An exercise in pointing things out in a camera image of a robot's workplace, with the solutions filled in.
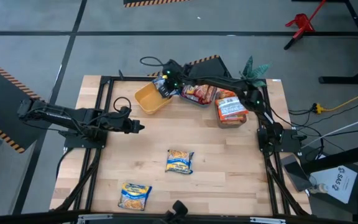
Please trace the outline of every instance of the yellow bowl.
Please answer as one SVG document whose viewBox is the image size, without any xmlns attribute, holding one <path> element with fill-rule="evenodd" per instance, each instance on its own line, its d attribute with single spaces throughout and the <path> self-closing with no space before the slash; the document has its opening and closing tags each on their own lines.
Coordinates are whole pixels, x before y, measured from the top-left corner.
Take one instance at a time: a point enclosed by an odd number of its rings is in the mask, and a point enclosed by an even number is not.
<svg viewBox="0 0 358 224">
<path fill-rule="evenodd" d="M 162 98 L 154 83 L 149 83 L 137 91 L 135 99 L 147 114 L 154 114 L 161 107 L 172 101 L 172 97 Z"/>
</svg>

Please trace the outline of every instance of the concrete floor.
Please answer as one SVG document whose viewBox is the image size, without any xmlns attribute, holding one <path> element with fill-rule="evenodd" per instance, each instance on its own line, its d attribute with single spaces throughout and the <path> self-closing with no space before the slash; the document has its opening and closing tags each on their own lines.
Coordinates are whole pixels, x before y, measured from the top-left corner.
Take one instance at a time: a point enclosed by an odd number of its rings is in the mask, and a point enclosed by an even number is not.
<svg viewBox="0 0 358 224">
<path fill-rule="evenodd" d="M 358 13 L 358 1 L 352 1 Z M 71 30 L 80 0 L 0 0 L 0 30 Z M 289 31 L 284 24 L 295 14 L 311 14 L 316 3 L 284 0 L 193 0 L 161 6 L 126 9 L 121 1 L 88 1 L 80 25 L 82 31 L 96 30 L 230 30 Z M 313 21 L 318 31 L 356 31 L 344 4 L 324 6 Z M 321 75 L 352 76 L 358 72 L 358 38 L 305 37 L 289 51 L 288 37 L 77 37 L 58 95 L 57 104 L 74 107 L 83 75 L 146 75 L 155 69 L 142 66 L 146 55 L 180 63 L 220 55 L 233 75 L 244 68 L 250 55 L 255 64 L 271 63 L 267 78 L 280 78 L 292 110 L 319 102 L 327 108 L 358 95 L 358 85 L 320 85 Z M 0 66 L 43 98 L 53 87 L 68 37 L 0 37 Z M 358 104 L 358 101 L 347 106 Z M 327 115 L 312 115 L 311 122 Z M 291 117 L 303 122 L 305 117 Z M 358 120 L 358 108 L 314 125 L 328 133 Z M 358 146 L 358 133 L 332 137 L 344 149 Z M 40 155 L 24 212 L 49 208 L 56 164 L 64 139 L 49 132 Z M 340 150 L 330 144 L 329 154 Z M 31 149 L 17 154 L 5 144 L 0 147 L 0 215 L 11 213 Z M 311 198 L 313 213 L 320 217 L 348 220 L 351 214 Z"/>
</svg>

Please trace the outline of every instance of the artificial plant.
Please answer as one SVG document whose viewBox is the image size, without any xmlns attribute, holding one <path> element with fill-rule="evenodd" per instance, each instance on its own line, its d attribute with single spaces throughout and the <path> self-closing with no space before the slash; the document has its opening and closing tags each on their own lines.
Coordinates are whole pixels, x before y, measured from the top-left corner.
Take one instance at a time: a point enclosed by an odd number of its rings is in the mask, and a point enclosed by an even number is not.
<svg viewBox="0 0 358 224">
<path fill-rule="evenodd" d="M 266 83 L 263 82 L 261 79 L 262 75 L 270 68 L 270 64 L 261 65 L 257 67 L 255 70 L 252 69 L 252 64 L 254 59 L 249 57 L 247 65 L 244 71 L 241 74 L 241 78 L 248 82 L 249 84 L 253 85 L 254 87 L 262 87 L 265 86 Z"/>
</svg>

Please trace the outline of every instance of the yellow and black hazard tape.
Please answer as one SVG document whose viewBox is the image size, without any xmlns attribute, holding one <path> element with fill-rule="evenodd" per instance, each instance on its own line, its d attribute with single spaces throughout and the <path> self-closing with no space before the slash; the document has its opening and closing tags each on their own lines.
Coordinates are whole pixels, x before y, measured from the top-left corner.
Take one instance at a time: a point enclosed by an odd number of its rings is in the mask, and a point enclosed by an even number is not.
<svg viewBox="0 0 358 224">
<path fill-rule="evenodd" d="M 31 98 L 35 100 L 41 99 L 41 96 L 34 93 L 30 88 L 26 87 L 23 83 L 19 82 L 15 77 L 13 77 L 9 72 L 3 70 L 0 67 L 0 75 L 2 75 L 4 78 L 6 78 L 8 81 L 10 81 L 13 85 L 18 87 L 20 90 L 22 90 L 25 94 L 29 95 Z"/>
<path fill-rule="evenodd" d="M 16 80 L 11 74 L 9 74 L 7 71 L 3 70 L 0 67 L 0 75 L 2 75 L 6 80 L 10 81 L 13 85 L 18 87 L 18 89 L 22 90 L 25 94 L 29 95 L 31 98 L 35 100 L 41 99 L 39 95 L 34 93 L 32 90 L 27 88 L 23 83 Z M 25 151 L 23 147 L 18 145 L 15 141 L 13 141 L 7 134 L 5 134 L 2 130 L 0 130 L 0 138 L 2 138 L 8 145 L 10 145 L 16 152 L 22 153 Z"/>
<path fill-rule="evenodd" d="M 205 62 L 205 61 L 208 61 L 208 60 L 211 60 L 211 59 L 215 59 L 215 58 L 219 58 L 220 56 L 219 55 L 212 55 L 212 56 L 209 56 L 209 57 L 206 57 L 206 58 L 202 58 L 202 59 L 199 59 L 199 60 L 195 60 L 194 62 L 190 62 L 189 64 L 190 65 L 195 65 L 195 64 L 198 64 L 198 63 L 201 63 L 201 62 Z M 160 75 L 161 72 L 154 72 L 153 74 L 148 74 L 147 76 L 148 77 L 157 77 Z"/>
<path fill-rule="evenodd" d="M 16 150 L 16 152 L 18 153 L 22 153 L 24 152 L 24 148 L 20 147 L 20 145 L 16 144 L 15 141 L 13 141 L 12 139 L 10 139 L 10 137 L 8 137 L 5 133 L 3 133 L 0 130 L 0 137 L 6 142 L 8 143 L 8 145 L 10 145 L 14 150 Z"/>
<path fill-rule="evenodd" d="M 124 7 L 154 6 L 154 5 L 159 5 L 159 4 L 167 4 L 167 3 L 173 3 L 173 2 L 185 2 L 185 1 L 191 1 L 191 0 L 150 0 L 150 1 L 139 1 L 139 2 L 127 3 L 127 4 L 124 5 Z"/>
</svg>

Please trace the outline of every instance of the wooden table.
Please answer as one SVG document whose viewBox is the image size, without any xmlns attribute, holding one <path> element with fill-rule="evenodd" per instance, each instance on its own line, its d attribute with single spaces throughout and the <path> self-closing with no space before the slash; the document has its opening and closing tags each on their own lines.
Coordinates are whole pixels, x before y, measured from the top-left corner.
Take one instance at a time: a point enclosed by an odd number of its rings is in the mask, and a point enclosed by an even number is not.
<svg viewBox="0 0 358 224">
<path fill-rule="evenodd" d="M 94 107 L 100 78 L 84 77 L 77 108 Z M 289 121 L 281 81 L 267 80 L 267 83 L 272 108 Z M 135 92 L 146 84 L 114 82 L 111 102 L 119 96 L 130 99 L 130 118 L 139 119 L 146 128 L 140 134 L 109 133 L 101 155 L 92 211 L 165 213 L 176 200 L 181 200 L 193 215 L 271 215 L 265 165 L 257 143 L 255 114 L 250 113 L 248 121 L 240 128 L 220 129 L 213 106 L 200 108 L 175 96 L 160 111 L 147 115 L 134 98 Z M 117 106 L 125 103 L 120 100 Z M 194 173 L 165 172 L 168 149 L 195 152 Z M 84 149 L 75 149 L 62 162 L 50 208 L 59 206 L 77 184 L 84 153 Z M 285 172 L 284 175 L 289 191 L 303 209 L 310 212 L 307 195 L 298 193 Z M 144 212 L 117 206 L 123 182 L 153 187 Z M 282 212 L 277 186 L 275 191 Z M 85 196 L 81 208 L 85 207 Z"/>
</svg>

